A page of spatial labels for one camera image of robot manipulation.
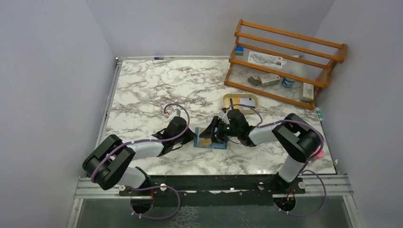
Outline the orange gold credit card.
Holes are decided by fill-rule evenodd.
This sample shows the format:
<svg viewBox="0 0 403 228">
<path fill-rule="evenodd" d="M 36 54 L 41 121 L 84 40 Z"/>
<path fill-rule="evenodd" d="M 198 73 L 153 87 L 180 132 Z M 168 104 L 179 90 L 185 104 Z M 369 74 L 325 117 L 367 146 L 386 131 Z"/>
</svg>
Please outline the orange gold credit card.
<svg viewBox="0 0 403 228">
<path fill-rule="evenodd" d="M 210 146 L 210 145 L 212 145 L 211 138 L 200 138 L 200 145 L 201 146 Z"/>
</svg>

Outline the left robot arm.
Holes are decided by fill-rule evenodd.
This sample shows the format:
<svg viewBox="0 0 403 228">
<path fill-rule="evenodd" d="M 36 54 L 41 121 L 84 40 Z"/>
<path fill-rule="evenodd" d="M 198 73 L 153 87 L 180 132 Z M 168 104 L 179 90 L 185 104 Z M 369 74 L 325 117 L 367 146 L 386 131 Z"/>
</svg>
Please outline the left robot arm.
<svg viewBox="0 0 403 228">
<path fill-rule="evenodd" d="M 141 168 L 131 168 L 130 163 L 166 155 L 193 141 L 196 136 L 187 121 L 178 116 L 148 139 L 124 141 L 111 134 L 85 158 L 82 168 L 103 190 L 119 184 L 130 186 L 136 194 L 144 195 L 149 190 L 149 176 Z"/>
</svg>

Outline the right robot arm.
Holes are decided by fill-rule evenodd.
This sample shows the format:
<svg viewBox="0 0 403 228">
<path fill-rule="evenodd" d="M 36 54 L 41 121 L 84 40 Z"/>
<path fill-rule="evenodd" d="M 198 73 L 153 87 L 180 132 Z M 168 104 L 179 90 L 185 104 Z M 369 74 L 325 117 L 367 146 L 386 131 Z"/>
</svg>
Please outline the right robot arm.
<svg viewBox="0 0 403 228">
<path fill-rule="evenodd" d="M 293 188 L 294 179 L 324 146 L 321 133 L 294 113 L 277 122 L 252 126 L 240 110 L 230 110 L 223 118 L 215 116 L 199 133 L 199 138 L 210 139 L 213 143 L 223 143 L 229 137 L 237 138 L 246 147 L 274 141 L 282 145 L 288 156 L 277 172 L 279 177 L 274 180 L 274 187 L 280 193 Z"/>
</svg>

